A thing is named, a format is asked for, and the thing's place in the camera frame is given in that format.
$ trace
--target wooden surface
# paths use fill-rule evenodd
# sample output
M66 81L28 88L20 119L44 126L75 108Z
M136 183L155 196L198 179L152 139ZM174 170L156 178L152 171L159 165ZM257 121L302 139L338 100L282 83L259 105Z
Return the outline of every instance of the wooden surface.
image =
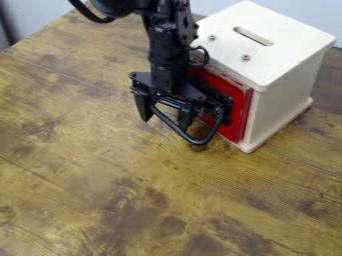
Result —
M0 255L341 255L342 52L250 155L142 123L146 52L138 17L72 12L0 55Z

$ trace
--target white box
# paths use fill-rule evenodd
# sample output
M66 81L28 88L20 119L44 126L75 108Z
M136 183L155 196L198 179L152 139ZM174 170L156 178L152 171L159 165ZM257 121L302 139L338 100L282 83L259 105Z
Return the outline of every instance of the white box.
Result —
M194 46L208 50L207 71L241 90L253 90L245 135L235 143L250 153L310 107L335 37L250 1L203 19L199 26Z

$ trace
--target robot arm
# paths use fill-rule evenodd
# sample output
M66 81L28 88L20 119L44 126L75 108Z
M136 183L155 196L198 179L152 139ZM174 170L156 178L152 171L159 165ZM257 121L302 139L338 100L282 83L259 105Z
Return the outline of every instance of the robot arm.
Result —
M198 78L190 68L202 68L210 61L203 47L191 48L198 39L199 26L194 21L190 0L91 0L106 18L99 18L80 0L70 0L82 14L94 22L108 23L131 13L142 16L150 38L151 72L132 72L131 92L144 122L156 115L170 128L194 145L204 145L213 139L221 125L229 122L233 100ZM190 61L190 53L203 51L202 64ZM179 111L178 124L160 112L156 104ZM208 114L217 123L202 139L191 137L187 128L196 116Z

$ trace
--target tabletop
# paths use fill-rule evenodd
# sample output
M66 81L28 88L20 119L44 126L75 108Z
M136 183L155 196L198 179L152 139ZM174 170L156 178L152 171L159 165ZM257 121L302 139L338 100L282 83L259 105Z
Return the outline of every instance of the tabletop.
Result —
M138 16L71 12L0 54L0 255L341 255L342 52L311 109L245 154L140 121L147 43Z

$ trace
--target box lid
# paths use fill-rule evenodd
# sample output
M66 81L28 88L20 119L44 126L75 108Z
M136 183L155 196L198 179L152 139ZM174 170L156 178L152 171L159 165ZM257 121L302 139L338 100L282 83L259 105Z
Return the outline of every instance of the box lid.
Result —
M242 1L199 22L199 40L211 59L259 91L325 48L335 37Z

